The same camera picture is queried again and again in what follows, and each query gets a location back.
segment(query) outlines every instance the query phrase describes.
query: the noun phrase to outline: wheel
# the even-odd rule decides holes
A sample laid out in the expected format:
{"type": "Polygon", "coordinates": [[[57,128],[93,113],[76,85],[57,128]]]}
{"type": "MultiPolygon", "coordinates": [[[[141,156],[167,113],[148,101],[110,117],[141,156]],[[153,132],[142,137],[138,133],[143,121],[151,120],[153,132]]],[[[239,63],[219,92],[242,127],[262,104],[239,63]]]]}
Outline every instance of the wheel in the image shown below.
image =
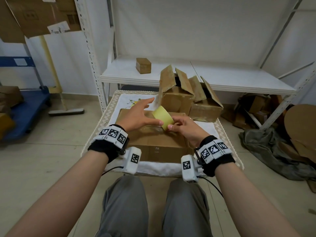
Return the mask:
{"type": "Polygon", "coordinates": [[[45,105],[48,106],[48,107],[51,107],[52,106],[52,101],[50,99],[47,99],[45,101],[45,105]]]}

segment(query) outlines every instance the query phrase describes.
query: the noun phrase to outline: black wrist strap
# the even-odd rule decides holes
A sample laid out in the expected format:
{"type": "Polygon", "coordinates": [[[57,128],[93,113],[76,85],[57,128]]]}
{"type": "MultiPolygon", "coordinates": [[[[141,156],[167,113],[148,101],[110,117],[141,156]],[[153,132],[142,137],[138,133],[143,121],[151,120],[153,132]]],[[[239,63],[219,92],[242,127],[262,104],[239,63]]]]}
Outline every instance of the black wrist strap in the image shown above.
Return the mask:
{"type": "MultiPolygon", "coordinates": [[[[113,124],[113,126],[119,127],[124,130],[120,125],[113,124]]],[[[120,149],[116,147],[113,143],[106,140],[95,140],[89,146],[88,150],[94,150],[97,152],[105,153],[109,158],[110,163],[112,160],[116,159],[119,156],[120,149]]]]}
{"type": "MultiPolygon", "coordinates": [[[[217,138],[213,135],[209,135],[208,137],[204,138],[201,143],[200,143],[200,148],[204,146],[205,144],[208,144],[212,142],[213,140],[216,140],[217,138]]],[[[215,176],[215,170],[216,168],[221,165],[221,164],[226,164],[226,163],[235,163],[235,160],[231,154],[226,154],[218,159],[213,159],[210,163],[208,164],[202,164],[203,168],[203,173],[206,174],[207,176],[214,177],[215,176]]]]}

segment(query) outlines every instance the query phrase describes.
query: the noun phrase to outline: left hand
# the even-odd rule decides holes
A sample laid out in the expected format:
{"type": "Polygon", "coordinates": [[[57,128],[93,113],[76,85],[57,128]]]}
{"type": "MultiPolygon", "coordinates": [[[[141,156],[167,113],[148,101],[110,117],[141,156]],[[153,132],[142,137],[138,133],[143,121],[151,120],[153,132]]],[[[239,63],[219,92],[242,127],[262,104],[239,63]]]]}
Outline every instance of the left hand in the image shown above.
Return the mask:
{"type": "Polygon", "coordinates": [[[128,112],[125,118],[117,124],[125,129],[126,132],[139,129],[146,125],[162,126],[163,122],[158,119],[148,118],[144,114],[144,109],[149,107],[149,103],[154,101],[155,97],[142,99],[138,101],[128,112]]]}

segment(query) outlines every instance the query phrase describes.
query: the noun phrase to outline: yellow tape roll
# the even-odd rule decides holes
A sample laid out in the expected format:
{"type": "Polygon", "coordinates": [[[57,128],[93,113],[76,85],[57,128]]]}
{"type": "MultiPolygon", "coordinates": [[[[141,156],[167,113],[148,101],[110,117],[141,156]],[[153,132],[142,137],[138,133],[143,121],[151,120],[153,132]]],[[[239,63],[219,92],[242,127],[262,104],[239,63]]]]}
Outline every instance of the yellow tape roll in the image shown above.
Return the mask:
{"type": "Polygon", "coordinates": [[[158,107],[155,111],[153,111],[153,116],[156,119],[163,121],[162,128],[164,130],[168,129],[168,125],[174,124],[172,117],[162,106],[158,107]]]}

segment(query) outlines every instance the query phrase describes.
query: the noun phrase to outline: forearm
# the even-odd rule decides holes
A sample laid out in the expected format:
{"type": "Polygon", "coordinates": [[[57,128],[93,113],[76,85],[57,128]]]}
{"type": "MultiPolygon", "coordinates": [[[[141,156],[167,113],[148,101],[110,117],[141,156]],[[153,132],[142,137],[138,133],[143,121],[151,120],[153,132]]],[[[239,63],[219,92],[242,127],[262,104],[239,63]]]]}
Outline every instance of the forearm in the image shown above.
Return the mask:
{"type": "Polygon", "coordinates": [[[299,234],[234,164],[219,165],[215,176],[242,237],[298,237],[299,234]]]}
{"type": "Polygon", "coordinates": [[[107,163],[105,153],[88,151],[6,236],[67,236],[88,204],[107,163]]]}

